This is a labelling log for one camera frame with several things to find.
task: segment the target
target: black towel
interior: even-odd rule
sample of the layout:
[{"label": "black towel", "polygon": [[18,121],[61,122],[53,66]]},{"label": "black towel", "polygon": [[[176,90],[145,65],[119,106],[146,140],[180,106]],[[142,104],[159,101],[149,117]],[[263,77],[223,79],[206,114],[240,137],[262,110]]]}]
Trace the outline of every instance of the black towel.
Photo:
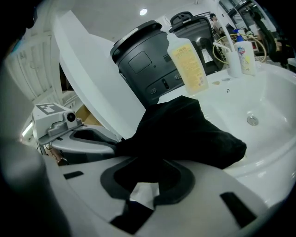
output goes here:
[{"label": "black towel", "polygon": [[116,146],[119,156],[193,160],[221,169],[242,159],[247,149],[206,120],[198,100],[185,96],[150,106],[135,135]]}]

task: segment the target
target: white bottle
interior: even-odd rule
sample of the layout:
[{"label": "white bottle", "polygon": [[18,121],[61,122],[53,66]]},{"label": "white bottle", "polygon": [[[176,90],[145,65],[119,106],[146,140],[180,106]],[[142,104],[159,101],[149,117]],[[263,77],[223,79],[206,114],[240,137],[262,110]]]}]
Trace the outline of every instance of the white bottle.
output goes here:
[{"label": "white bottle", "polygon": [[256,75],[255,55],[252,43],[244,41],[241,35],[237,35],[237,42],[234,44],[240,58],[241,71],[244,74]]},{"label": "white bottle", "polygon": [[168,32],[169,27],[163,26],[162,31],[167,32],[169,46],[167,53],[174,62],[185,88],[189,94],[196,94],[209,88],[202,62],[189,39],[178,38]]}]

